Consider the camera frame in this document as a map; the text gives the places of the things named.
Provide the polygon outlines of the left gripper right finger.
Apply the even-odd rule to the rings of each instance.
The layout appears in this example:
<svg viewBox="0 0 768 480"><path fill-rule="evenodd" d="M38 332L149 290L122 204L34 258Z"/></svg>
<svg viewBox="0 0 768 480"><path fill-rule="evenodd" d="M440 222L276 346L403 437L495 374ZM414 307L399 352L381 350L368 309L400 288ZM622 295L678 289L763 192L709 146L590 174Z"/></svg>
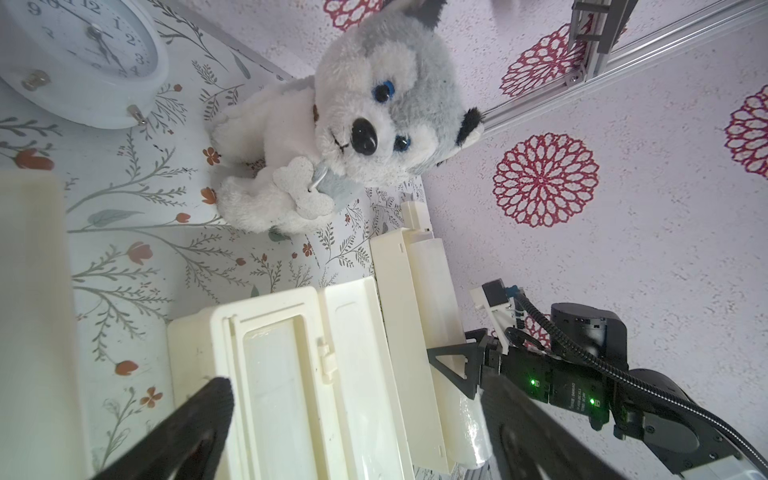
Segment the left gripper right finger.
<svg viewBox="0 0 768 480"><path fill-rule="evenodd" d="M481 405L502 479L622 477L505 377L489 374L481 388Z"/></svg>

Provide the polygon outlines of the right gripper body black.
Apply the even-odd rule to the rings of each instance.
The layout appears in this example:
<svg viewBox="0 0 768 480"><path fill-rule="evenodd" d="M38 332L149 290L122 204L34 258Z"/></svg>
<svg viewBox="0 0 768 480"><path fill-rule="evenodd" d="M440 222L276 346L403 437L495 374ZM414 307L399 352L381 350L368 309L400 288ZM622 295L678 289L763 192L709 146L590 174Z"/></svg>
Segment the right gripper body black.
<svg viewBox="0 0 768 480"><path fill-rule="evenodd" d="M609 422L609 389L604 376L589 366L574 364L525 348L483 349L483 366L500 374L530 399L580 414L593 429Z"/></svg>

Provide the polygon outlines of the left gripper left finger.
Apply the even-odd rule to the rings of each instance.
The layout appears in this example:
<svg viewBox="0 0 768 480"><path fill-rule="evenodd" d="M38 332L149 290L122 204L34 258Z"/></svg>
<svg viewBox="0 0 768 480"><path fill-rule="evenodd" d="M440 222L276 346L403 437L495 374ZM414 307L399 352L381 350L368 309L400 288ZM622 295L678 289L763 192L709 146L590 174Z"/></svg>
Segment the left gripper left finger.
<svg viewBox="0 0 768 480"><path fill-rule="evenodd" d="M211 480L234 412L231 381L215 377L97 479Z"/></svg>

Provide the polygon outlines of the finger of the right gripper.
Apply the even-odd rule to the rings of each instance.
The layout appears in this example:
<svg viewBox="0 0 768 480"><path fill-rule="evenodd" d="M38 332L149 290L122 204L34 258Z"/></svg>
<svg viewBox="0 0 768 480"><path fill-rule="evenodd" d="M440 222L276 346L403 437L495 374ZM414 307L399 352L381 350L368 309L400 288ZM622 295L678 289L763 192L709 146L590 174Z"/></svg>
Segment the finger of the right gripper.
<svg viewBox="0 0 768 480"><path fill-rule="evenodd" d="M428 348L427 358L466 398L475 399L489 366L488 350L488 335L466 335L463 343Z"/></svg>

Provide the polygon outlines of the cream wrap dispenser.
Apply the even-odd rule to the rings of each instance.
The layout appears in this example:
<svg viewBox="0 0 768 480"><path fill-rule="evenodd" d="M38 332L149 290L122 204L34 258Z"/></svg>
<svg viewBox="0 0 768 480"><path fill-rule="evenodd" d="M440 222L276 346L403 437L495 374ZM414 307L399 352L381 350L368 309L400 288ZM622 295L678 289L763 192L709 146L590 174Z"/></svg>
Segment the cream wrap dispenser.
<svg viewBox="0 0 768 480"><path fill-rule="evenodd" d="M176 402L231 382L218 478L413 477L374 279L209 307L167 343Z"/></svg>
<svg viewBox="0 0 768 480"><path fill-rule="evenodd" d="M87 477L63 193L50 172L1 176L1 476Z"/></svg>

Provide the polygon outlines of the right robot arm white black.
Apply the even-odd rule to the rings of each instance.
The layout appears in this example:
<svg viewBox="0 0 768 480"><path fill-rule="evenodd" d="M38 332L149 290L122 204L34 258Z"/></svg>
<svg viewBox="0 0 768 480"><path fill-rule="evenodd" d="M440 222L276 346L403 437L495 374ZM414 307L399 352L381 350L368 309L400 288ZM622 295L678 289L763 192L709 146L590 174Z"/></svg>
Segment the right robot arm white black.
<svg viewBox="0 0 768 480"><path fill-rule="evenodd" d="M466 333L427 352L433 368L479 400L503 479L615 479L618 472L545 412L557 407L642 442L682 479L763 479L766 458L669 377L632 369L627 329L613 312L555 303L541 312L495 280L475 302L503 330Z"/></svg>

